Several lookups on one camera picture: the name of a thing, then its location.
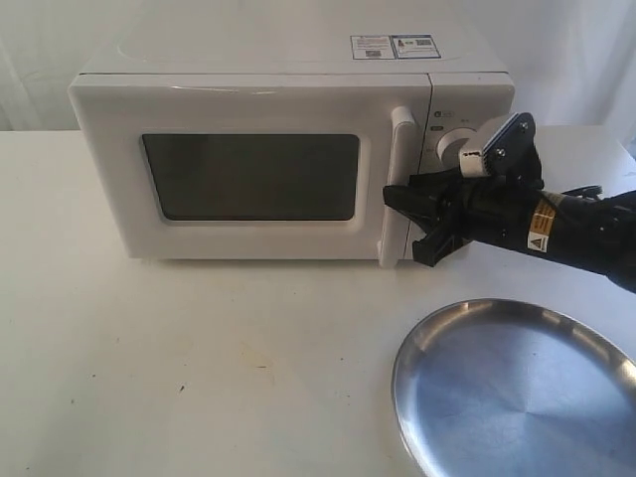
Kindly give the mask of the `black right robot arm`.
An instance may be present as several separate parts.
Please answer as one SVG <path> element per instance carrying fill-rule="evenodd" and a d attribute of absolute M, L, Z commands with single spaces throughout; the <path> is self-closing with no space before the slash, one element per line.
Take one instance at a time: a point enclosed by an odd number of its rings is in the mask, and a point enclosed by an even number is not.
<path fill-rule="evenodd" d="M 565 194 L 503 177 L 467 179 L 456 170 L 412 176 L 384 188 L 386 205 L 423 238 L 414 261 L 435 266 L 471 241 L 607 277 L 635 289 L 635 194 L 599 198 L 598 187 Z"/>

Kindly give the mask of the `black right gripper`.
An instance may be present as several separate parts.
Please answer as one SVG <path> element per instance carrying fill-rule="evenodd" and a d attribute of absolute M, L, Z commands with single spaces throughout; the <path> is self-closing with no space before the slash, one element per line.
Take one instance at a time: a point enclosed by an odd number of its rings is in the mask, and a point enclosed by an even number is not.
<path fill-rule="evenodd" d="M 386 206 L 424 232 L 412 243 L 413 260 L 435 266 L 471 241 L 526 253 L 540 192 L 509 185 L 502 177 L 465 179 L 452 168 L 387 185 L 383 197 Z"/>

